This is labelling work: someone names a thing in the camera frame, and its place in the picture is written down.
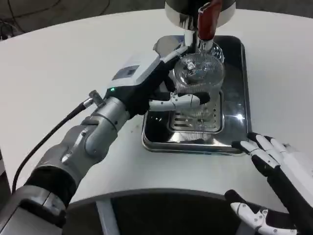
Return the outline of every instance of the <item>white table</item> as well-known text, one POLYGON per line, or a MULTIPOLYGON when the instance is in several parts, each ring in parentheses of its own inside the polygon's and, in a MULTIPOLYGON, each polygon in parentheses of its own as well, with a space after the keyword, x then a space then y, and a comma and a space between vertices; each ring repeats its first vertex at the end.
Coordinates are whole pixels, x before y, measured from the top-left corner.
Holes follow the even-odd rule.
MULTIPOLYGON (((173 34, 183 31, 168 21, 164 10, 151 10, 65 23, 0 43, 0 147, 10 186, 27 153, 89 91, 104 94, 134 51, 151 50, 158 38, 173 34)), ((313 20, 237 10, 217 34, 236 36, 246 47, 253 130, 309 152, 313 20)), ((34 155, 18 186, 40 157, 92 110, 66 124, 34 155)), ((130 191, 218 196, 232 188, 247 201, 286 211, 249 156, 149 152, 141 144, 142 119, 126 123, 106 159, 83 179, 72 203, 130 191)))

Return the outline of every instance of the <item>stainless steel tray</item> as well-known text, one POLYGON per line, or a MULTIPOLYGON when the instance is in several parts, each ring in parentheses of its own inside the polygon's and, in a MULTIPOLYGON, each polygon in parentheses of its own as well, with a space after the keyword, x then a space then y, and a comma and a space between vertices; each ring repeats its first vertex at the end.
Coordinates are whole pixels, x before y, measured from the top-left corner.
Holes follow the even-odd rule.
POLYGON ((223 50, 226 68, 217 103, 216 124, 210 120, 213 123, 206 124, 211 128, 195 129, 188 127, 184 120, 186 117, 180 113, 148 112, 142 129, 142 143, 146 149, 204 154, 240 153, 231 147, 231 143, 246 140, 247 132, 251 131, 245 49, 241 41, 232 36, 216 36, 214 41, 223 50))

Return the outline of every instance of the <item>glass cup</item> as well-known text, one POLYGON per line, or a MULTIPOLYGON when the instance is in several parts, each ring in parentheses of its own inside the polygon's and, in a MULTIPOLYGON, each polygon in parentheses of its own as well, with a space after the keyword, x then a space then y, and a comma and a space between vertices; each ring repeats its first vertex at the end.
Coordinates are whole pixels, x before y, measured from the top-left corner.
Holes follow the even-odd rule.
POLYGON ((190 118, 212 117, 225 77, 223 63, 207 53, 188 54, 176 63, 174 75, 176 93, 207 92, 210 95, 208 103, 197 108, 183 109, 180 112, 190 118))

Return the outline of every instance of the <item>espresso machine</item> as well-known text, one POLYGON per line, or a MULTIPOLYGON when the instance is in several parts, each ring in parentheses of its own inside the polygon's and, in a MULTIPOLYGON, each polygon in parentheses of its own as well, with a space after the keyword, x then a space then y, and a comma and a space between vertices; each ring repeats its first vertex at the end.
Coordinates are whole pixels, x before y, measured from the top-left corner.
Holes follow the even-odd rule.
POLYGON ((225 77, 210 118, 187 117, 179 111, 149 111, 142 131, 142 143, 149 151, 240 153, 231 143, 246 140, 252 131, 245 48, 236 37, 215 36, 235 9, 235 0, 166 0, 167 18, 185 32, 160 38, 154 50, 161 57, 183 46, 190 47, 190 53, 210 54, 224 64, 225 77))

